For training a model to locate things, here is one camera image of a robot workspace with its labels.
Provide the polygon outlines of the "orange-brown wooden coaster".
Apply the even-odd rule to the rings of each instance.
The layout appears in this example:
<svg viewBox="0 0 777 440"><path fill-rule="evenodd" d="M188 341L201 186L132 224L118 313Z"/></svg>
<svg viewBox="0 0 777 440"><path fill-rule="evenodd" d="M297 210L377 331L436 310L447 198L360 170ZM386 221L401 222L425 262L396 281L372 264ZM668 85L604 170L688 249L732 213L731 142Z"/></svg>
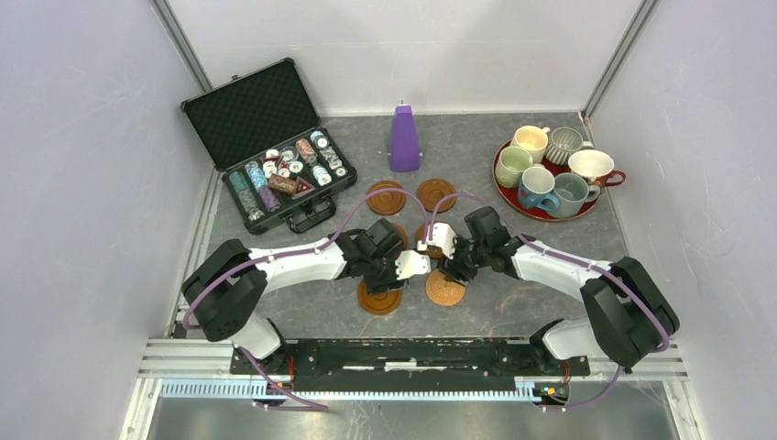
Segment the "orange-brown wooden coaster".
<svg viewBox="0 0 777 440"><path fill-rule="evenodd" d="M359 282L356 290L356 298L360 307L365 312L373 315L392 313L401 304L402 296L402 290L371 294L368 292L367 284L363 280Z"/></svg>

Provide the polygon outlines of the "woven rattan coaster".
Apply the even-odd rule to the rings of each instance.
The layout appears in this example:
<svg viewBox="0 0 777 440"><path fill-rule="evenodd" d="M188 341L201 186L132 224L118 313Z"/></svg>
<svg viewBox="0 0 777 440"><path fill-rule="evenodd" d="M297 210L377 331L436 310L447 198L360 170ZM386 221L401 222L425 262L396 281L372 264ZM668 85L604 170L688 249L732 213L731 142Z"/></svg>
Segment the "woven rattan coaster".
<svg viewBox="0 0 777 440"><path fill-rule="evenodd" d="M427 297L441 306L454 306L460 303L466 294L466 286L454 280L448 280L439 270L429 274L426 281Z"/></svg>

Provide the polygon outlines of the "brown wooden coaster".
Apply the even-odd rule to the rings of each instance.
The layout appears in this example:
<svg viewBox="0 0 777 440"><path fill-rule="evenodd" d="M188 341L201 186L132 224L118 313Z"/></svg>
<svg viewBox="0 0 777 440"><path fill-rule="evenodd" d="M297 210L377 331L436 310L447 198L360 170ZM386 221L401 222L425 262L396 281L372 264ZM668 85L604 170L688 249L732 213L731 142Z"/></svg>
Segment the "brown wooden coaster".
<svg viewBox="0 0 777 440"><path fill-rule="evenodd" d="M397 223L390 222L389 224L391 226L391 232L389 234L391 247L405 250L409 240L404 228Z"/></svg>
<svg viewBox="0 0 777 440"><path fill-rule="evenodd" d="M414 244L415 250L420 254L428 256L432 260L439 260L444 258L444 253L439 247L428 245L426 249L419 249L418 245L426 236L426 225L421 225L415 232Z"/></svg>
<svg viewBox="0 0 777 440"><path fill-rule="evenodd" d="M455 193L455 187L448 181L439 178L432 178L423 181L417 191L416 196L421 201L424 209L432 213L435 206L445 197Z"/></svg>
<svg viewBox="0 0 777 440"><path fill-rule="evenodd" d="M395 181L378 181L371 185L367 191L368 194L385 189L401 189L402 186ZM382 192L372 195L367 200L369 209L377 215L394 215L400 212L406 203L404 192Z"/></svg>

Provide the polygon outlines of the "blue white mug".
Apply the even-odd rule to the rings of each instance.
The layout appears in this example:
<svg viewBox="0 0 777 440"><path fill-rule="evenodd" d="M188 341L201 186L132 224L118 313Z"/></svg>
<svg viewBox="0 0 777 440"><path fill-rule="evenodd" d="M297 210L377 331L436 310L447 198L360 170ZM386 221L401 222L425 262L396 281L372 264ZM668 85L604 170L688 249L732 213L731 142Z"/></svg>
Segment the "blue white mug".
<svg viewBox="0 0 777 440"><path fill-rule="evenodd" d="M518 201L523 208L539 208L553 212L560 206L559 199L553 194L555 178L553 174L540 167L531 167L523 172L518 187Z"/></svg>

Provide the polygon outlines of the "light green mug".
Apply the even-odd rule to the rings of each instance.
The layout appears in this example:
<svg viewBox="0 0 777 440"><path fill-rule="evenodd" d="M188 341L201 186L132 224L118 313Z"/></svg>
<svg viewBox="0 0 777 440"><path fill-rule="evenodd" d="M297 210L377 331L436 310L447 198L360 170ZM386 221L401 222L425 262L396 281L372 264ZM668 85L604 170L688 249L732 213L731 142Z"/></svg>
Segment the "light green mug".
<svg viewBox="0 0 777 440"><path fill-rule="evenodd" d="M505 188L519 186L521 175L533 165L533 157L529 151L516 146L502 149L497 156L494 169L496 182Z"/></svg>

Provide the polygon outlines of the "grey-green mug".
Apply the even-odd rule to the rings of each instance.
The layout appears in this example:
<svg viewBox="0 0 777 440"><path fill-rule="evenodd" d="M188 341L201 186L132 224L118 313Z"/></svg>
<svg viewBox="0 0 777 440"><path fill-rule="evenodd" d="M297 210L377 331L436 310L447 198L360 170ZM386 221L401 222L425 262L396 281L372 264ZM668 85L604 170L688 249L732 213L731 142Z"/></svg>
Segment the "grey-green mug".
<svg viewBox="0 0 777 440"><path fill-rule="evenodd" d="M555 219L572 218L579 214L584 204L594 202L600 193L598 185L571 172L560 173L554 178L553 188L559 206L549 215Z"/></svg>

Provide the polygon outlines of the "black poker chip case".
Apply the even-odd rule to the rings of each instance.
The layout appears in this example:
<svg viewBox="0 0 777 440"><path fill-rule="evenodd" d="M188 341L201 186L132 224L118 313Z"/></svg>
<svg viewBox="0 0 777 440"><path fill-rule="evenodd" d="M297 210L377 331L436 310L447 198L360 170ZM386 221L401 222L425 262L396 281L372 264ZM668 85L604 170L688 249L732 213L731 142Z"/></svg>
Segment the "black poker chip case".
<svg viewBox="0 0 777 440"><path fill-rule="evenodd" d="M356 168L322 125L291 58L181 103L246 230L300 234L336 212Z"/></svg>

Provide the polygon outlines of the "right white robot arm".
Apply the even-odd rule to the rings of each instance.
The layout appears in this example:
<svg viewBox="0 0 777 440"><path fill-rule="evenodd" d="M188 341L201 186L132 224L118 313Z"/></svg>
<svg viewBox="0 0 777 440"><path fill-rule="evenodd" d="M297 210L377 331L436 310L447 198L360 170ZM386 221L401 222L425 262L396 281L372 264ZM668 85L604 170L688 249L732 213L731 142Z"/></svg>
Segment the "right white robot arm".
<svg viewBox="0 0 777 440"><path fill-rule="evenodd" d="M490 268L518 281L563 293L585 307L585 317L546 325L529 350L531 366L552 374L568 358L602 355L631 369L650 353L668 349L680 320L657 284L636 259L615 262L579 257L549 247L532 236L513 234L492 207L465 217L468 236L441 222L429 226L425 241L440 248L439 268L460 284Z"/></svg>

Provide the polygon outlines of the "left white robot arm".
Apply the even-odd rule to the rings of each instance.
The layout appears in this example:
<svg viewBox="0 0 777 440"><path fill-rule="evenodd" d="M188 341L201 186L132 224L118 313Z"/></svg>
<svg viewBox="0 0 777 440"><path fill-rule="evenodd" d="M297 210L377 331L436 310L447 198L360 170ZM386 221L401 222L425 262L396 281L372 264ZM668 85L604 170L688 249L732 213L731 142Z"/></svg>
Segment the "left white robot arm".
<svg viewBox="0 0 777 440"><path fill-rule="evenodd" d="M367 229L331 234L309 244L248 248L225 241L181 285L181 293L206 339L246 349L266 373L281 371L288 349L279 330L256 308L265 292L308 281L361 278L378 290L404 286L396 261L405 250L402 233L380 219Z"/></svg>

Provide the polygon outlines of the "purple metronome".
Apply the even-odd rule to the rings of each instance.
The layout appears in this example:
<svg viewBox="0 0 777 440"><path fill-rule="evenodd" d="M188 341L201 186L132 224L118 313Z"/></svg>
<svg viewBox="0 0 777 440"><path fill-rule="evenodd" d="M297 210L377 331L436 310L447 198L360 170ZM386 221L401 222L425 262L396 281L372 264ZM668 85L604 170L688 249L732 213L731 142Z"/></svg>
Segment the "purple metronome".
<svg viewBox="0 0 777 440"><path fill-rule="evenodd" d="M389 131L388 163L394 172L413 172L421 167L419 138L409 104L395 108Z"/></svg>

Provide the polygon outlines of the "cream yellow mug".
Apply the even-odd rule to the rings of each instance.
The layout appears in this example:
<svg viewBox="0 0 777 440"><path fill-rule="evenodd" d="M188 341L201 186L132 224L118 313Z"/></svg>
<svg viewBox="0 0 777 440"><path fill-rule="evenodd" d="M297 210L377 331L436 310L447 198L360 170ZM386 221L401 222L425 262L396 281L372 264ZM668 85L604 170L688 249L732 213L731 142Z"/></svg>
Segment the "cream yellow mug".
<svg viewBox="0 0 777 440"><path fill-rule="evenodd" d="M549 127L521 126L514 133L510 145L528 151L534 163L541 163L549 143L550 133Z"/></svg>

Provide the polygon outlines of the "grey striped mug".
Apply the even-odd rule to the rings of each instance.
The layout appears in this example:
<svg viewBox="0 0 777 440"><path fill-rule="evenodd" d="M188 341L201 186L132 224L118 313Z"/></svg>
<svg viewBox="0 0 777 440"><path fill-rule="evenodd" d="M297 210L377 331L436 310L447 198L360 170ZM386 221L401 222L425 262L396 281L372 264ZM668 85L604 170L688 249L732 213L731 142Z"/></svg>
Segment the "grey striped mug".
<svg viewBox="0 0 777 440"><path fill-rule="evenodd" d="M566 165L573 154L585 149L593 149L592 142L570 127L558 127L551 131L544 157L554 165Z"/></svg>

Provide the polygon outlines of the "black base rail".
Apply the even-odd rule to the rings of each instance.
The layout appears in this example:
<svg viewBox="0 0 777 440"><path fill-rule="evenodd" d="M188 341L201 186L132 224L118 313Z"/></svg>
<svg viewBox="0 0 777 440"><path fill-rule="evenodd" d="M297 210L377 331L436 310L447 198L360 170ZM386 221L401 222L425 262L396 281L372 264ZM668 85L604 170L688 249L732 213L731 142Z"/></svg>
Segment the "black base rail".
<svg viewBox="0 0 777 440"><path fill-rule="evenodd" d="M294 391L511 391L516 378L584 377L585 356L561 360L527 338L290 340L259 361Z"/></svg>

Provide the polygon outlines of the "white red-handled mug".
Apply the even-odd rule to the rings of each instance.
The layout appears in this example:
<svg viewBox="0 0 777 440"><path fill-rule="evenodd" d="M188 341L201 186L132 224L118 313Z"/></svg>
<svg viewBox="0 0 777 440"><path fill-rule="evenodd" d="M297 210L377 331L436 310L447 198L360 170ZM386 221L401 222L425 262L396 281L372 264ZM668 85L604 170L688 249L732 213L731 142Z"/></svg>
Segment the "white red-handled mug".
<svg viewBox="0 0 777 440"><path fill-rule="evenodd" d="M601 188L619 186L627 179L624 171L615 169L615 162L607 153L594 149L576 152L568 166L572 173Z"/></svg>

